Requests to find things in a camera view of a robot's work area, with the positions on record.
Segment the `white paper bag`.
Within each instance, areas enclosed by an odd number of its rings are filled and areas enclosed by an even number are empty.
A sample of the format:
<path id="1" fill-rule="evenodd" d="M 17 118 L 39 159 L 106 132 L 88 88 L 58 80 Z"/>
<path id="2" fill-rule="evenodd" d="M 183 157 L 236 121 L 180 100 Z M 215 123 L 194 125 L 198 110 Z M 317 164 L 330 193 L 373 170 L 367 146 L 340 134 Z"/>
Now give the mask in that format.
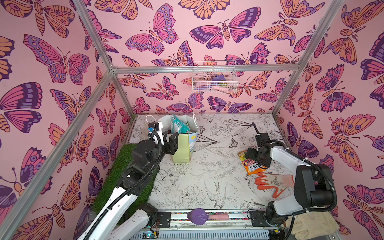
<path id="1" fill-rule="evenodd" d="M 155 121 L 149 124 L 149 134 L 148 137 L 150 140 L 154 141 L 154 147 L 161 150 L 160 154 L 157 154 L 159 159 L 163 159 L 165 156 L 162 154 L 162 146 L 164 144 L 163 136 L 165 132 L 168 132 L 169 134 L 173 134 L 171 131 L 171 125 L 172 125 L 172 115 L 163 116 L 160 118 L 159 121 Z M 196 121 L 196 116 L 193 115 L 192 117 L 188 115 L 183 116 L 177 116 L 181 122 L 188 123 L 189 127 L 192 131 L 191 134 L 179 134 L 179 142 L 178 142 L 178 150 L 174 155 L 172 156 L 173 163 L 180 164 L 180 163 L 189 163 L 191 161 L 192 152 L 194 150 L 198 132 L 199 132 L 199 126 L 198 122 Z"/>

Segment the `orange Fox's fruits bag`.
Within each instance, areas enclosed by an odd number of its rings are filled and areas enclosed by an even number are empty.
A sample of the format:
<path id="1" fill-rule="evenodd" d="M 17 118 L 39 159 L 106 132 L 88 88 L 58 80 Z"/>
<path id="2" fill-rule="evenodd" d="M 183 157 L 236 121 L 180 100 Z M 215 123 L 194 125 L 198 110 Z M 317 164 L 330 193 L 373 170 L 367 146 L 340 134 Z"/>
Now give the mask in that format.
<path id="1" fill-rule="evenodd" d="M 248 175 L 261 173 L 267 170 L 265 166 L 262 166 L 261 164 L 257 163 L 255 160 L 247 159 L 246 151 L 239 152 L 238 157 L 241 160 L 241 163 L 244 166 Z"/>

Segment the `small teal mint bag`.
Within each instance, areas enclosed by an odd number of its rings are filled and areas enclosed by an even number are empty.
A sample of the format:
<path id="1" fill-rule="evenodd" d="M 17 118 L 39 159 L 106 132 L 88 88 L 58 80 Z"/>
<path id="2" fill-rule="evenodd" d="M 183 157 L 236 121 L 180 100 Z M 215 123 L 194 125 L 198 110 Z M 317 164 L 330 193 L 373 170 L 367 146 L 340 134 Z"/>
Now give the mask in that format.
<path id="1" fill-rule="evenodd" d="M 172 125 L 171 125 L 171 131 L 172 133 L 181 133 L 183 130 L 183 122 L 179 120 L 179 118 L 175 115 L 171 116 L 172 119 Z"/>

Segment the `teal mint candy bag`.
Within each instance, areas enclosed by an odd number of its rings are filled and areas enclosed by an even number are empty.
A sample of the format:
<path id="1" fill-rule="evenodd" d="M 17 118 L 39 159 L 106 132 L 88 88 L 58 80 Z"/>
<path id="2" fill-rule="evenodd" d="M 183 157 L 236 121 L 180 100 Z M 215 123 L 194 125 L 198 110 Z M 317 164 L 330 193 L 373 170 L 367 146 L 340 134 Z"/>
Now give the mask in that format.
<path id="1" fill-rule="evenodd" d="M 180 134 L 191 134 L 192 131 L 189 127 L 189 124 L 188 123 L 184 123 L 184 122 L 180 122 L 180 127 L 179 127 L 179 130 L 178 132 Z"/>

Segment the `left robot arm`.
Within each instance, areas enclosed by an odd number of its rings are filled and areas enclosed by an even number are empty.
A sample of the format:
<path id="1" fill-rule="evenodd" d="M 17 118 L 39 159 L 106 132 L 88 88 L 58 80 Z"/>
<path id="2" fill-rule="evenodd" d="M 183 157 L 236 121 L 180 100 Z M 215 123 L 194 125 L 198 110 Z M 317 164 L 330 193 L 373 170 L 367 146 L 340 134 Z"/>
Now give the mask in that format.
<path id="1" fill-rule="evenodd" d="M 130 240 L 141 229 L 156 223 L 158 210 L 151 204 L 142 204 L 128 220 L 118 224 L 149 185 L 164 156 L 176 153 L 178 138 L 178 133 L 168 136 L 163 122 L 148 124 L 148 139 L 132 150 L 133 161 L 117 181 L 107 203 L 79 237 L 81 240 Z"/>

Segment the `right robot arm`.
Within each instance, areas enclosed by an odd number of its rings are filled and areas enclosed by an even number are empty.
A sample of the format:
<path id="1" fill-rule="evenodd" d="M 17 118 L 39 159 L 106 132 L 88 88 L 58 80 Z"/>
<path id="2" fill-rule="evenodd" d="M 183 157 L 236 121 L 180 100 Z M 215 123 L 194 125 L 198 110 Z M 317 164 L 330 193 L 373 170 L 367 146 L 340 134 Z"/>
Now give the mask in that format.
<path id="1" fill-rule="evenodd" d="M 284 182 L 292 182 L 292 195 L 271 201 L 263 211 L 270 226 L 278 226 L 289 216 L 309 212 L 330 212 L 337 206 L 337 192 L 328 166 L 314 164 L 307 158 L 293 153 L 286 145 L 277 140 L 270 140 L 267 133 L 256 132 L 257 149 L 249 148 L 245 157 L 259 166 L 269 168 L 272 161 L 284 165 L 291 176 Z"/>

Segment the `grey work glove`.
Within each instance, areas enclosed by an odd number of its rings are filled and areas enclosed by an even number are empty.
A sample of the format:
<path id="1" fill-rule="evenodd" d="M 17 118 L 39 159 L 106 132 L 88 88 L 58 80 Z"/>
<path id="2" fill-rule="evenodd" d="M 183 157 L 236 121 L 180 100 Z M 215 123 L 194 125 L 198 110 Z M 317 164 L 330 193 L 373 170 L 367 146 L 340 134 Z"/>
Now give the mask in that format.
<path id="1" fill-rule="evenodd" d="M 149 134 L 149 124 L 144 124 L 142 129 L 140 130 L 140 140 L 139 140 L 139 143 L 141 143 L 142 141 L 144 140 L 148 140 L 149 137 L 148 137 L 148 134 Z"/>

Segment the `red coated garden glove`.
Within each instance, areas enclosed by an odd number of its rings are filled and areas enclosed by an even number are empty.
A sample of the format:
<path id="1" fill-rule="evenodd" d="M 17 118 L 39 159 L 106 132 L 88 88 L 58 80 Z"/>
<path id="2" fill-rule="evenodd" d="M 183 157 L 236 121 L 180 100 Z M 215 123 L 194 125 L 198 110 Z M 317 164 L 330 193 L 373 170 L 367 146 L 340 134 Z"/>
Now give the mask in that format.
<path id="1" fill-rule="evenodd" d="M 275 175 L 257 173 L 255 185 L 258 190 L 273 190 L 272 197 L 277 199 L 287 188 L 294 188 L 295 181 L 292 175 Z"/>

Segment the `green artificial grass mat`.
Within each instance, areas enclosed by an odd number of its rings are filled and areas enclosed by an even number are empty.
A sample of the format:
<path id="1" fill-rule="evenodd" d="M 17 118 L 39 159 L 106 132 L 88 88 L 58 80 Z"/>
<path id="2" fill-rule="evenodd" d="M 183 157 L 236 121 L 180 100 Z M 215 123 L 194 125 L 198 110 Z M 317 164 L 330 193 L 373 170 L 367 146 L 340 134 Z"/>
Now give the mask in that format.
<path id="1" fill-rule="evenodd" d="M 127 187 L 131 187 L 132 183 L 126 183 L 123 179 L 123 175 L 126 173 L 128 168 L 134 164 L 132 152 L 136 147 L 136 144 L 127 144 L 121 148 L 118 157 L 114 161 L 114 164 L 111 168 L 111 172 L 107 176 L 107 179 L 94 202 L 93 211 L 96 214 L 99 214 L 103 211 L 103 207 L 107 202 L 113 201 L 111 194 L 117 187 L 123 187 L 124 191 Z M 118 225 L 122 225 L 125 221 L 132 217 L 135 211 L 139 209 L 140 205 L 148 202 L 159 170 L 160 168 L 157 168 L 154 171 L 154 174 L 147 178 L 148 184 L 142 188 L 142 192 L 139 194 L 136 201 L 130 205 L 128 210 L 125 211 L 123 216 L 120 218 Z"/>

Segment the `beige leather glove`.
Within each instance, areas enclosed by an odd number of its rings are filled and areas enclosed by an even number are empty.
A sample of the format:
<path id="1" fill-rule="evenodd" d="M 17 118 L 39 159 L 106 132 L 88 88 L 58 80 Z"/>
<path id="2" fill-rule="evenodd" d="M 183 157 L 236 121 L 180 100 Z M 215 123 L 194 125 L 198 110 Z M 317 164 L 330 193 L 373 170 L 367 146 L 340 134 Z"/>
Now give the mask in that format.
<path id="1" fill-rule="evenodd" d="M 339 230 L 339 225 L 329 212 L 309 212 L 294 218 L 291 234 L 297 240 L 309 240 L 330 235 Z"/>

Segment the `purple tool in basket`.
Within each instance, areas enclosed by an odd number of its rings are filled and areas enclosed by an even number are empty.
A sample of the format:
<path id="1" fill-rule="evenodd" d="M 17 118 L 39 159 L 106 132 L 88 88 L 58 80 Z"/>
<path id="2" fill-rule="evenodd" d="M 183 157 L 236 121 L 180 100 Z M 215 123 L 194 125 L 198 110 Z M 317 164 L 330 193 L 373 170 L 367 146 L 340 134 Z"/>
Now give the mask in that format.
<path id="1" fill-rule="evenodd" d="M 218 84 L 222 82 L 226 82 L 226 78 L 223 75 L 218 75 L 213 79 L 213 83 Z"/>

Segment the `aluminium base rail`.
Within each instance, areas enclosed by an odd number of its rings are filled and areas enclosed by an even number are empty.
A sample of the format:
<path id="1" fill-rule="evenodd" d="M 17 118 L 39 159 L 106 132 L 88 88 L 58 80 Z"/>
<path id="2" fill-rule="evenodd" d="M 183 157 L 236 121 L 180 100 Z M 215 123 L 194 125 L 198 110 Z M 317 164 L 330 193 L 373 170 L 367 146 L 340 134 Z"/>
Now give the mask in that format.
<path id="1" fill-rule="evenodd" d="M 263 211 L 208 211 L 209 219 L 196 225 L 189 211 L 151 212 L 137 210 L 121 225 L 107 214 L 95 219 L 81 240 L 283 240 L 283 225 L 269 225 Z"/>

